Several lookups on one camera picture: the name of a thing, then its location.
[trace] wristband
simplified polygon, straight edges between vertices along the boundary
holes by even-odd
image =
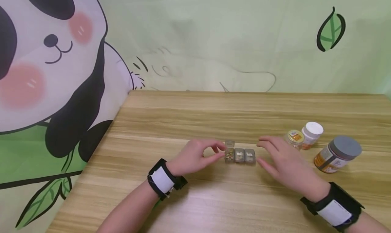
[[[171,174],[164,159],[160,159],[149,171],[147,181],[160,200],[169,197],[173,189],[180,190],[187,184],[187,180],[182,176],[175,177]]]
[[[343,232],[357,222],[364,207],[337,184],[330,184],[329,194],[324,199],[313,203],[303,197],[301,202],[313,215],[319,214],[339,232]]]

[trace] hand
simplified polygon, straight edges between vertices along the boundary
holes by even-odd
[[[312,202],[319,202],[329,194],[330,184],[321,179],[304,160],[300,151],[283,138],[262,136],[257,146],[265,148],[270,153],[275,166],[259,157],[257,162],[284,186],[304,195]]]
[[[211,147],[216,154],[205,158],[204,150],[208,147]],[[167,162],[166,165],[173,176],[194,173],[224,157],[224,153],[220,153],[219,149],[222,151],[226,149],[226,146],[221,141],[193,139],[186,143],[182,151],[172,161]]]

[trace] gray bottle cap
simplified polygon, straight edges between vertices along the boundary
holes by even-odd
[[[360,144],[349,136],[337,136],[330,142],[330,149],[345,160],[352,160],[361,154],[362,148]]]

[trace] right hand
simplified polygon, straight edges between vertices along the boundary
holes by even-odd
[[[270,153],[275,166],[260,157],[257,158],[257,162],[284,186],[304,195],[312,202],[319,202],[329,194],[330,184],[321,179],[304,160],[300,151],[283,138],[261,136],[257,146],[265,148]]]

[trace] wooden table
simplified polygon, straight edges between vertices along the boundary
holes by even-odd
[[[354,137],[363,147],[358,158],[335,174],[316,171],[391,228],[391,102],[384,95],[133,91],[49,232],[95,232],[160,158],[173,158],[191,138],[232,139],[269,158],[255,146],[260,135],[283,135],[310,120],[325,133],[302,151],[308,162],[335,136]],[[187,180],[141,232],[335,232],[258,165],[222,159]]]

